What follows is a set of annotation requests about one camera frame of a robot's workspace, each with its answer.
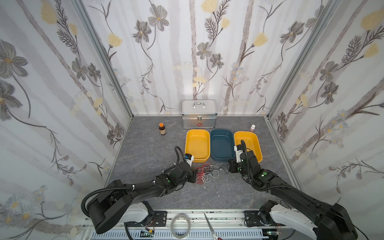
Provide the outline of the teal plastic bin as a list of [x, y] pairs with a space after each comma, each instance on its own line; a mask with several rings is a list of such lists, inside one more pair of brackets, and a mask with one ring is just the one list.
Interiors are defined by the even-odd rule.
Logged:
[[228, 162], [236, 158], [234, 135], [230, 130], [211, 131], [211, 158], [216, 162]]

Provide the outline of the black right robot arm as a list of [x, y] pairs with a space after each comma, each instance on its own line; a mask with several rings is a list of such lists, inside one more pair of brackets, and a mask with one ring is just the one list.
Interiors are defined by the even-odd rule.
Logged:
[[319, 201], [291, 186], [276, 173], [262, 169], [244, 140], [234, 150], [236, 159], [230, 161], [231, 171], [240, 173], [254, 190], [267, 192], [293, 207], [290, 210], [275, 201], [268, 201], [259, 209], [258, 218], [262, 225], [285, 225], [314, 240], [358, 238], [357, 228], [343, 206]]

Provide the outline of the left yellow plastic bin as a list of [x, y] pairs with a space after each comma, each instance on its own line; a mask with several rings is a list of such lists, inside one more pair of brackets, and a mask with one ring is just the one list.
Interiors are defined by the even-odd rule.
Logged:
[[185, 153], [194, 157], [194, 163], [205, 163], [211, 154], [210, 133], [202, 129], [187, 132]]

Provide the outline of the aluminium front rail frame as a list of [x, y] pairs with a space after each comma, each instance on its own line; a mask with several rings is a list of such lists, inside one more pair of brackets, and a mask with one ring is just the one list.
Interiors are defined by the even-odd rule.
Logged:
[[295, 209], [278, 206], [271, 224], [263, 225], [258, 210], [160, 210], [148, 226], [119, 223], [98, 234], [90, 221], [82, 240], [315, 240], [315, 225]]

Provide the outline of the right yellow plastic bin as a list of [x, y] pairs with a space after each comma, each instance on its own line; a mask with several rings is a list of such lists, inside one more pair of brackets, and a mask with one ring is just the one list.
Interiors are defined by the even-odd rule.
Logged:
[[258, 162], [260, 163], [263, 160], [259, 139], [255, 133], [237, 131], [234, 133], [234, 140], [236, 146], [241, 144], [241, 140], [244, 140], [247, 148], [254, 152]]

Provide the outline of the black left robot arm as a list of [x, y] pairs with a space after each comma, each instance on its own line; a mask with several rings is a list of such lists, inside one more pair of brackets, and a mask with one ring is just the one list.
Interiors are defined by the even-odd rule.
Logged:
[[153, 210], [146, 201], [181, 190], [186, 183], [195, 183], [197, 172], [192, 169], [196, 159], [190, 153], [175, 147], [177, 161], [153, 180], [124, 184], [115, 180], [103, 189], [87, 194], [81, 202], [82, 212], [92, 220], [97, 234], [103, 234], [115, 225], [125, 222], [147, 222]]

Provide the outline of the silver first aid case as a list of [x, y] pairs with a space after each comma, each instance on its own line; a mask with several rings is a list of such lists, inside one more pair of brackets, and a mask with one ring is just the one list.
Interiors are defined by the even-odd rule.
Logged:
[[182, 100], [184, 129], [213, 129], [217, 120], [216, 101]]

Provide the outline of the roll of clear tape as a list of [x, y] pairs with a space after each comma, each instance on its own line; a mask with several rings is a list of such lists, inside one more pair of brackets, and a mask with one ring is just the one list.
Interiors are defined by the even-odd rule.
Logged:
[[191, 231], [190, 218], [185, 214], [176, 215], [171, 221], [170, 230], [173, 237], [178, 240], [188, 237]]

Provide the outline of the yellow plastic bin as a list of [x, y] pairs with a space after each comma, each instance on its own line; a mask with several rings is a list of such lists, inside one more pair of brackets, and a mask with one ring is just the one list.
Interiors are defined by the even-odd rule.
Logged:
[[263, 160], [259, 139], [255, 133], [237, 131], [234, 133], [234, 140], [236, 146], [241, 144], [241, 140], [244, 140], [247, 148], [254, 152], [258, 162], [260, 163]]
[[202, 129], [187, 132], [185, 153], [194, 157], [194, 163], [205, 163], [211, 154], [210, 133]]

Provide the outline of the brown bottle orange cap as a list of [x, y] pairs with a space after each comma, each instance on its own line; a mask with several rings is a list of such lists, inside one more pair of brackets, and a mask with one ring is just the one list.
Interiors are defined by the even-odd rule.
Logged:
[[161, 133], [161, 135], [165, 135], [167, 132], [166, 132], [166, 127], [163, 123], [160, 123], [159, 124], [159, 131]]

